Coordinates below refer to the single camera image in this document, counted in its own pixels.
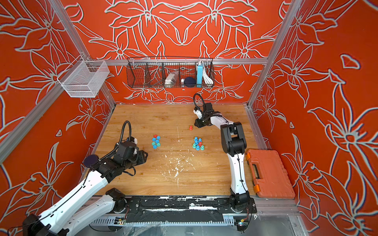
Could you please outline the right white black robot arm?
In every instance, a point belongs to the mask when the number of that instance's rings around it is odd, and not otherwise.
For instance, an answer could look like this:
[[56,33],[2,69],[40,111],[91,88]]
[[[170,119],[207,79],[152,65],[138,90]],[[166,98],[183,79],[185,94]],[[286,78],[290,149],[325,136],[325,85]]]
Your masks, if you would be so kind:
[[216,126],[220,130],[221,146],[228,157],[231,171],[229,204],[234,211],[240,212],[248,208],[251,200],[244,170],[247,141],[243,126],[215,111],[212,104],[206,103],[199,93],[194,94],[193,101],[194,113],[197,115],[195,126]]

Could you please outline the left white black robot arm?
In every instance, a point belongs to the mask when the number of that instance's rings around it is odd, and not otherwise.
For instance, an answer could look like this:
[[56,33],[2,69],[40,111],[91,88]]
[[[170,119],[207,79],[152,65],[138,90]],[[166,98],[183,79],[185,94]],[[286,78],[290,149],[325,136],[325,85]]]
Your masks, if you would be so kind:
[[129,209],[125,195],[116,188],[107,191],[93,204],[82,208],[96,192],[116,177],[122,174],[134,176],[135,167],[147,161],[148,153],[137,146],[130,121],[125,121],[123,127],[129,128],[128,137],[124,139],[121,134],[114,149],[97,159],[90,166],[84,180],[57,203],[39,215],[29,215],[22,224],[23,235],[74,236],[106,213]]

